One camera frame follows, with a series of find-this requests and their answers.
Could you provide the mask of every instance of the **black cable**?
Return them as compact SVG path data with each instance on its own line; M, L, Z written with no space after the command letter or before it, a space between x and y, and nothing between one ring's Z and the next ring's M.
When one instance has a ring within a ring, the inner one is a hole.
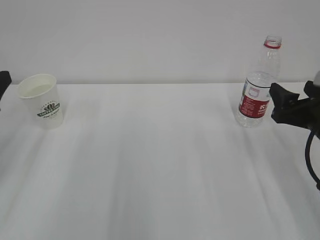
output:
M305 157L306 167L308 168L308 171L311 177L316 182L316 187L320 191L320 179L318 178L314 169L312 168L311 161L310 161L310 148L311 148L311 143L312 143L312 140L314 139L315 134L316 134L315 131L311 131L309 134L308 140L306 141L306 145L305 145L304 157Z

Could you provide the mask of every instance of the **black object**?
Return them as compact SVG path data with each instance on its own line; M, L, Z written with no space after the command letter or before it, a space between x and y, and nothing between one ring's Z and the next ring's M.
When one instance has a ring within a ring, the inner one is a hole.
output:
M11 83L10 73L8 71L0 71L0 100Z
M305 162L307 169L320 191L320 179L317 177L310 161L310 147L314 136L320 139L320 86L307 81L303 91L307 98L298 100L299 94L290 92L277 83L270 88L274 103L271 117L278 124L289 124L311 131L305 146Z

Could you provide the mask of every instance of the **white tabletop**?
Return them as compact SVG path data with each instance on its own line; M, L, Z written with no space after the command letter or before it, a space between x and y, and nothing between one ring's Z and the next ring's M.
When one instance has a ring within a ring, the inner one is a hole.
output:
M58 90L64 123L50 131L33 125L16 86L0 102L0 239L320 238L309 131L273 122L272 105L261 126L240 127L242 84Z

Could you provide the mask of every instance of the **paper cup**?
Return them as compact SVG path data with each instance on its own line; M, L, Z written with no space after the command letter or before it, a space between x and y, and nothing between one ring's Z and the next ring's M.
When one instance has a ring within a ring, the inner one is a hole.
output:
M63 122L57 79L49 74L26 78L18 85L18 95L32 118L45 129L53 129Z

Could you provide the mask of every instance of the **red bottle label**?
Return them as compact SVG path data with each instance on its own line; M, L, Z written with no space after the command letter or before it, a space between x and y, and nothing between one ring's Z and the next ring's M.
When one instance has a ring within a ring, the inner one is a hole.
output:
M269 90L270 87L256 86L247 79L243 87L239 104L240 112L249 118L262 118L266 113L270 100Z

